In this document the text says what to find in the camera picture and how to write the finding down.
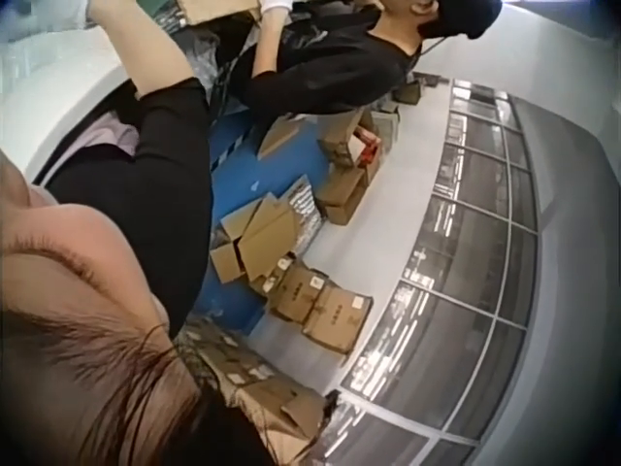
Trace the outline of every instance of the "cardboard box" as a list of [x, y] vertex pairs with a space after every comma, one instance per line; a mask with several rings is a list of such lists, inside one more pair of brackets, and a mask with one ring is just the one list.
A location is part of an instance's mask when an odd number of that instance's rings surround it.
[[337, 168], [316, 194], [317, 203], [328, 220], [347, 225], [367, 190], [366, 172], [361, 168]]
[[352, 352], [373, 306], [373, 298], [327, 284], [315, 303], [302, 333], [340, 354]]
[[270, 311], [284, 320], [304, 323], [327, 281], [322, 272], [309, 269], [302, 261], [296, 262], [274, 295]]
[[177, 3], [190, 25], [250, 11], [259, 4], [257, 0], [178, 0]]
[[319, 121], [319, 145], [335, 165], [355, 167], [364, 143], [355, 137], [358, 125], [376, 132], [371, 111], [358, 109], [346, 114], [323, 116]]
[[262, 160], [272, 155], [295, 138], [305, 123], [305, 116], [281, 116], [271, 126], [263, 129], [259, 128], [261, 143], [257, 150], [257, 158]]
[[[203, 318], [191, 318], [198, 335], [224, 333]], [[243, 343], [208, 339], [193, 346], [209, 366], [230, 406], [240, 407], [257, 426], [277, 464], [299, 464], [326, 425], [326, 399], [281, 374]]]
[[222, 283], [247, 275], [269, 277], [296, 245], [300, 220], [274, 195], [253, 201], [226, 216], [215, 235], [212, 264]]
[[276, 269], [274, 269], [268, 277], [259, 277], [253, 282], [250, 282], [250, 288], [252, 288], [257, 294], [269, 299], [278, 291], [278, 288], [282, 284], [282, 281], [284, 280], [287, 271], [291, 268], [294, 260], [295, 259], [291, 254], [287, 254], [278, 261]]

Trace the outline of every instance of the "white wall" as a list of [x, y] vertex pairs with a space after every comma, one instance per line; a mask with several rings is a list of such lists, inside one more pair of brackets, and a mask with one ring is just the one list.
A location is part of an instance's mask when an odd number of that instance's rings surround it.
[[[425, 89], [418, 106], [401, 106], [399, 141], [352, 222], [323, 227], [305, 256], [339, 285], [376, 300], [354, 355], [388, 304], [418, 236], [440, 166], [449, 94], [449, 85], [440, 84]], [[355, 360], [350, 357], [342, 367], [338, 357], [307, 341], [299, 329], [269, 316], [251, 342], [281, 370], [320, 391], [338, 383]]]
[[[480, 39], [450, 39], [427, 55], [417, 71], [504, 90], [537, 103], [602, 141], [610, 163], [621, 165], [621, 150], [610, 110], [621, 87], [618, 49], [587, 38], [534, 13], [505, 5]], [[621, 180], [621, 170], [617, 171]]]

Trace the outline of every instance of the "window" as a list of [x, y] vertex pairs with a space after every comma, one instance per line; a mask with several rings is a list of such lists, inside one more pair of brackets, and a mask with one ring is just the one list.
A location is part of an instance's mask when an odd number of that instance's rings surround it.
[[459, 135], [456, 132], [449, 135], [449, 143], [481, 150], [500, 158], [505, 157], [505, 143], [499, 125], [457, 114], [451, 114], [449, 120], [452, 123], [449, 128], [460, 128]]
[[422, 466], [461, 466], [474, 451], [468, 445], [458, 445], [440, 440], [425, 458]]
[[522, 136], [506, 129], [505, 137], [507, 138], [508, 159], [519, 167], [528, 168], [526, 147], [524, 146]]
[[535, 194], [531, 176], [522, 170], [511, 169], [511, 191], [513, 192], [513, 221], [535, 230]]
[[432, 199], [404, 278], [494, 313], [507, 254], [508, 225]]
[[425, 444], [425, 437], [343, 402], [310, 452], [310, 458], [321, 464], [343, 466], [409, 466]]
[[496, 107], [498, 107], [498, 113], [500, 115], [501, 123], [510, 126], [512, 128], [519, 128], [513, 108], [506, 100], [496, 99]]
[[487, 103], [488, 99], [481, 101], [477, 99], [477, 94], [473, 94], [468, 89], [453, 87], [453, 100], [451, 107], [458, 112], [475, 114], [480, 117], [498, 120], [496, 106]]
[[469, 150], [446, 145], [434, 192], [507, 216], [507, 165]]
[[524, 336], [522, 330], [496, 323], [474, 385], [449, 426], [450, 433], [480, 440], [503, 399], [522, 350]]
[[343, 386], [393, 413], [442, 428], [491, 324], [488, 316], [400, 283]]
[[533, 304], [537, 237], [528, 231], [513, 228], [509, 255], [507, 282], [500, 316], [526, 325]]

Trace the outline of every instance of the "hand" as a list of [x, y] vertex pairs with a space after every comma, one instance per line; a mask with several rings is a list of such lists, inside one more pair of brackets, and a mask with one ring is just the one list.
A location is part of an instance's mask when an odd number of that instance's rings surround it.
[[282, 8], [287, 12], [293, 10], [293, 0], [259, 0], [261, 4], [261, 15], [273, 10], [274, 8]]

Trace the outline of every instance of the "blue mat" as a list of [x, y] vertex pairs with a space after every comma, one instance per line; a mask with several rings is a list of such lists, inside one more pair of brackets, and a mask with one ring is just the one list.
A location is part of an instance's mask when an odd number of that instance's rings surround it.
[[[227, 118], [210, 138], [214, 157], [247, 132], [248, 114]], [[317, 135], [316, 125], [307, 123], [293, 140], [261, 161], [256, 158], [257, 142], [253, 138], [243, 142], [212, 174], [213, 226], [268, 192], [280, 196], [303, 175], [314, 188], [319, 187], [328, 176], [328, 161], [317, 144]], [[195, 310], [225, 328], [249, 334], [263, 315], [264, 304], [243, 280], [220, 283], [210, 265]]]

